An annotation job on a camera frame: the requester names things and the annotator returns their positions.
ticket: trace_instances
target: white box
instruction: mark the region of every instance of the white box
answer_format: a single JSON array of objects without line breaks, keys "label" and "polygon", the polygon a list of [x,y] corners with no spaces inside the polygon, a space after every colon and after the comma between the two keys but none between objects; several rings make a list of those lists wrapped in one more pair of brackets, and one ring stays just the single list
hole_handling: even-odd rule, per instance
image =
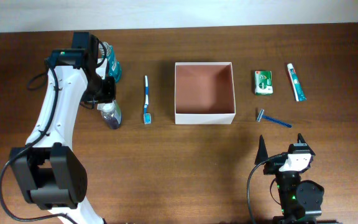
[{"label": "white box", "polygon": [[175,124],[231,124],[235,115],[231,62],[175,64]]}]

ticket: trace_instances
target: toothpaste tube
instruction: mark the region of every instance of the toothpaste tube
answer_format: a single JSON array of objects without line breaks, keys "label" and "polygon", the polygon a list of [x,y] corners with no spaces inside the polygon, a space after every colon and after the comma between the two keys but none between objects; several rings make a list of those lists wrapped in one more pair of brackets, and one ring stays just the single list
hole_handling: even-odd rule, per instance
[{"label": "toothpaste tube", "polygon": [[296,101],[304,101],[306,100],[305,94],[302,91],[301,83],[299,83],[298,76],[295,73],[295,69],[293,65],[289,63],[287,65],[288,74],[290,75],[290,79],[292,82],[293,93],[295,94]]}]

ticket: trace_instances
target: wooden table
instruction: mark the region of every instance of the wooden table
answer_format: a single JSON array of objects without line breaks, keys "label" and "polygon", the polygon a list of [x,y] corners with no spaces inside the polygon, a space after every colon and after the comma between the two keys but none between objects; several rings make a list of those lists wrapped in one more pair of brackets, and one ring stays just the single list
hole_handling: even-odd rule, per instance
[{"label": "wooden table", "polygon": [[[247,223],[246,180],[259,135],[273,155],[287,151],[298,133],[316,153],[302,177],[325,188],[320,219],[358,223],[358,24],[92,33],[113,44],[121,62],[117,101],[124,121],[112,131],[99,111],[80,108],[73,149],[88,173],[87,196],[108,223]],[[72,35],[0,34],[0,169],[11,147],[24,145],[44,100],[45,89],[29,92],[25,84],[43,71],[53,49],[71,45]],[[175,125],[175,62],[233,63],[237,114],[231,125]],[[288,62],[305,102],[294,99]],[[272,96],[254,95],[251,70],[261,69],[273,72]],[[148,126],[142,120],[144,75],[153,117]],[[293,127],[255,122],[257,108]],[[260,169],[252,180],[251,202],[260,220],[281,214],[269,195],[272,179]],[[24,202],[10,169],[3,192],[18,216],[47,214]],[[16,223],[1,206],[0,223]]]}]

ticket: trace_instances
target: green soap package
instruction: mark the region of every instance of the green soap package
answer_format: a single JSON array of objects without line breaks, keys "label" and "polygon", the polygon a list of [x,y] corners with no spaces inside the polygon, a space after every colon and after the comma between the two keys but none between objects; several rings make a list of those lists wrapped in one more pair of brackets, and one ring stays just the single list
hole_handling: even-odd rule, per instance
[{"label": "green soap package", "polygon": [[255,94],[256,95],[273,94],[271,71],[255,71]]}]

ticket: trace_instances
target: bottle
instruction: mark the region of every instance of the bottle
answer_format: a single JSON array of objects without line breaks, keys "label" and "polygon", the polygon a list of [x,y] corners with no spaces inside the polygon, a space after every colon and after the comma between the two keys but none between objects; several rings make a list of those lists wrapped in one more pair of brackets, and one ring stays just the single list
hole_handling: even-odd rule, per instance
[{"label": "bottle", "polygon": [[101,109],[104,121],[111,129],[118,129],[121,125],[122,114],[117,101],[113,100],[111,103],[106,103]]},{"label": "bottle", "polygon": [[[121,66],[116,59],[116,54],[112,49],[112,45],[109,45],[107,42],[103,42],[103,45],[107,50],[106,59],[109,62],[109,76],[114,77],[117,83],[121,78]],[[102,53],[102,57],[104,57],[104,49],[101,44],[99,44],[99,50]]]}]

